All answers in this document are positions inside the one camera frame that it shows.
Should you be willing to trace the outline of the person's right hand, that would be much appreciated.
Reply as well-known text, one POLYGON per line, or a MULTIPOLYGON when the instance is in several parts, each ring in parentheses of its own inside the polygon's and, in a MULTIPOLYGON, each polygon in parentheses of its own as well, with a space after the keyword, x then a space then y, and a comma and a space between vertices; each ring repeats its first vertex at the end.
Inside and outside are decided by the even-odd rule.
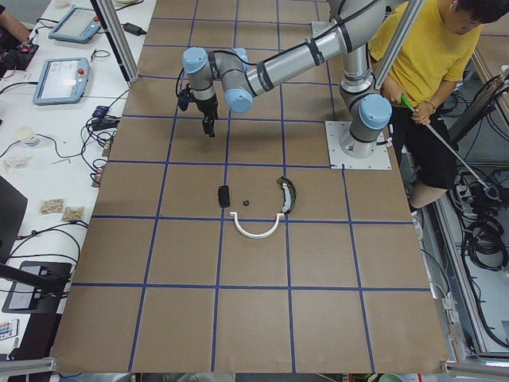
POLYGON ((400 105, 404 89, 390 76, 388 76, 381 87, 381 95, 393 105, 400 105))

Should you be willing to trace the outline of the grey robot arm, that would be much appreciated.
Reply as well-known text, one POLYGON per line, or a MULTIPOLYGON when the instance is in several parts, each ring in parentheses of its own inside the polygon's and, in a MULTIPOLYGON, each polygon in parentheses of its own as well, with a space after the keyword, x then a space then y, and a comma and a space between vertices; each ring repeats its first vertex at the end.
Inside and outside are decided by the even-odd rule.
POLYGON ((385 3, 331 1, 328 5, 330 22, 323 30, 256 64, 241 48, 185 50, 182 64, 188 84, 177 93, 178 107, 184 111, 194 103, 204 116, 204 133, 212 137, 218 118, 215 82, 222 85, 228 109, 245 113, 256 96, 342 55, 340 90, 352 115, 350 135, 356 142, 374 142, 389 122, 391 107, 373 90, 367 43, 383 23, 385 3))

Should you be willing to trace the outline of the person's left hand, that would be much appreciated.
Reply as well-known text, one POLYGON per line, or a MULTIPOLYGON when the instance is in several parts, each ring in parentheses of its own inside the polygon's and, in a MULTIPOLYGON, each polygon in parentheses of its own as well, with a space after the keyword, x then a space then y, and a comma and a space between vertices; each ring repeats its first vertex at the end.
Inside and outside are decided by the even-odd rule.
POLYGON ((419 124, 429 124, 430 116, 434 113, 435 108, 430 102, 419 103, 412 114, 412 120, 419 124))

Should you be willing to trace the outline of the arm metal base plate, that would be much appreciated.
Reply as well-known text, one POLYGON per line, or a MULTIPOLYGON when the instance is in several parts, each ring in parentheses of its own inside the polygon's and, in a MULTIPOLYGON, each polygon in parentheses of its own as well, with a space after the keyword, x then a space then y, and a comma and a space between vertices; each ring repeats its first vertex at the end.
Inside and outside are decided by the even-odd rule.
POLYGON ((326 121, 329 167, 333 170, 392 170, 383 131, 374 142, 358 142, 350 135, 351 122, 326 121))

